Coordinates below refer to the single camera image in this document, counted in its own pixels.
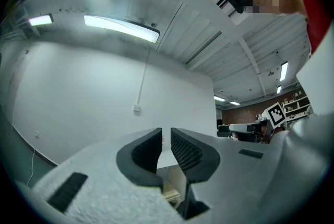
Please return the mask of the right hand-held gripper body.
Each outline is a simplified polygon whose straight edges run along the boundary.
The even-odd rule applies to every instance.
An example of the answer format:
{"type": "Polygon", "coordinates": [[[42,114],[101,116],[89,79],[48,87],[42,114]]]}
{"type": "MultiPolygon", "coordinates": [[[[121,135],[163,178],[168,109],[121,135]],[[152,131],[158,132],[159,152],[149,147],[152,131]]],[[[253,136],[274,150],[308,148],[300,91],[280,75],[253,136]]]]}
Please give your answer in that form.
{"type": "Polygon", "coordinates": [[[277,102],[256,116],[255,123],[247,125],[247,131],[256,135],[256,142],[269,144],[276,133],[285,131],[285,114],[277,102]]]}

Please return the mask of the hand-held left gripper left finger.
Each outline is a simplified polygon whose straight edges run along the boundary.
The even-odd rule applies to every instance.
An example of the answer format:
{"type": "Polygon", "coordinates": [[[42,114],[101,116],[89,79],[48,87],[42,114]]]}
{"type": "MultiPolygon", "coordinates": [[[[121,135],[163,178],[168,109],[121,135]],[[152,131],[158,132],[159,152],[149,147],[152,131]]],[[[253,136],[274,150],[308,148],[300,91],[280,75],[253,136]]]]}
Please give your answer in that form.
{"type": "Polygon", "coordinates": [[[33,187],[59,215],[80,224],[182,224],[157,175],[160,128],[87,146],[33,187]]]}

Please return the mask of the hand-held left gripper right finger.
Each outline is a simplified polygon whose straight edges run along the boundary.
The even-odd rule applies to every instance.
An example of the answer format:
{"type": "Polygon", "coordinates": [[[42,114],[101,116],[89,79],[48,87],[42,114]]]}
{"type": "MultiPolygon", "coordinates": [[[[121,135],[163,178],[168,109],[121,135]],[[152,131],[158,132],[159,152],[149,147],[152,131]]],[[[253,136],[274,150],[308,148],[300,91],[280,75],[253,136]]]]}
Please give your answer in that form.
{"type": "Polygon", "coordinates": [[[171,151],[186,177],[184,219],[227,205],[249,209],[271,180],[281,155],[281,136],[269,144],[171,129],[171,151]]]}

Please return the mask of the white curved desk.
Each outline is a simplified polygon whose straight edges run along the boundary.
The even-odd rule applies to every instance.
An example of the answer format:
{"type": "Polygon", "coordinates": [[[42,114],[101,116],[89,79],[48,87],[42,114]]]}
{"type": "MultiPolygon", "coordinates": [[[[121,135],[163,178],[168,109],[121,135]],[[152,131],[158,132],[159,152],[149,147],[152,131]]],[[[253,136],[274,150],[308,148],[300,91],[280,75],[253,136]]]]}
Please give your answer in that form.
{"type": "Polygon", "coordinates": [[[186,177],[178,165],[172,151],[169,136],[162,136],[162,153],[158,160],[157,175],[169,182],[181,196],[186,189],[186,177]]]}

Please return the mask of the black monitor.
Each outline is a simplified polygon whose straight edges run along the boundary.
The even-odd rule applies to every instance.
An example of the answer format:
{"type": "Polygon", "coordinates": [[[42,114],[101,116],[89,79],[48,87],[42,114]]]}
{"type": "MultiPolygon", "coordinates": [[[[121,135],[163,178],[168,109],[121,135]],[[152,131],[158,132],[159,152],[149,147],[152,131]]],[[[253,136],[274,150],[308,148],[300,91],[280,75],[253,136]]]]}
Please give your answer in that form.
{"type": "Polygon", "coordinates": [[[218,137],[229,137],[229,136],[231,136],[229,126],[228,125],[218,125],[217,136],[218,137]]]}

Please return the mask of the white storage shelf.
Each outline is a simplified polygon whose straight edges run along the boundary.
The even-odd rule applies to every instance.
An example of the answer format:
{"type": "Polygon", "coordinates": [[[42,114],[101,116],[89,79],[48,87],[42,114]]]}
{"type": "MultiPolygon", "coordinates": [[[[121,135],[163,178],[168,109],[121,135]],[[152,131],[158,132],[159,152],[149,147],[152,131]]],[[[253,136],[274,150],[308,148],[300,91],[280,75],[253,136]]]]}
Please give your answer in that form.
{"type": "Polygon", "coordinates": [[[290,128],[298,120],[307,118],[307,109],[310,101],[302,88],[289,93],[283,100],[283,109],[285,112],[285,126],[290,128]]]}

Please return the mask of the cream upholstered stool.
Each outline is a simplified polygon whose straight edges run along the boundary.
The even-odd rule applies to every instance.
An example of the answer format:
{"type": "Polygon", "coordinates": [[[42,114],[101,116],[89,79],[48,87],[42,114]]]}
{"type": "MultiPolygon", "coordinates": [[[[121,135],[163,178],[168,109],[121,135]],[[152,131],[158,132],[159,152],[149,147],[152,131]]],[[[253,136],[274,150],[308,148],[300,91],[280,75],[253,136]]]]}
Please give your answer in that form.
{"type": "Polygon", "coordinates": [[[169,182],[163,182],[162,195],[168,202],[181,202],[180,193],[169,182]]]}

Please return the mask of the person's red shirt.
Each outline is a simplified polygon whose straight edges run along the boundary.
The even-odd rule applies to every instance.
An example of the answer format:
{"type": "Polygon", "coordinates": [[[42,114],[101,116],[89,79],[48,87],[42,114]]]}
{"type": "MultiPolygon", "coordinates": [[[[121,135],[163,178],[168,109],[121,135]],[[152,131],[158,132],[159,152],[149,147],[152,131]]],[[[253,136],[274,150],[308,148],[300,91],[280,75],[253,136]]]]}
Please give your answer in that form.
{"type": "Polygon", "coordinates": [[[331,24],[325,3],[322,0],[303,0],[307,14],[307,34],[314,54],[331,24]]]}

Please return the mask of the long curved ceiling light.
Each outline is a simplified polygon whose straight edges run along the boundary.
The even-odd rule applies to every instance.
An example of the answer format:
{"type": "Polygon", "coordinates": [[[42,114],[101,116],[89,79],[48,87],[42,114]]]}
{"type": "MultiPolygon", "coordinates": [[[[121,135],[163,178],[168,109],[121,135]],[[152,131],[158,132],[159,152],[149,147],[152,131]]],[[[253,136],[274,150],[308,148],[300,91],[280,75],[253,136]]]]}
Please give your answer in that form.
{"type": "Polygon", "coordinates": [[[121,32],[151,43],[156,43],[160,36],[159,30],[131,20],[84,15],[84,22],[86,26],[121,32]]]}

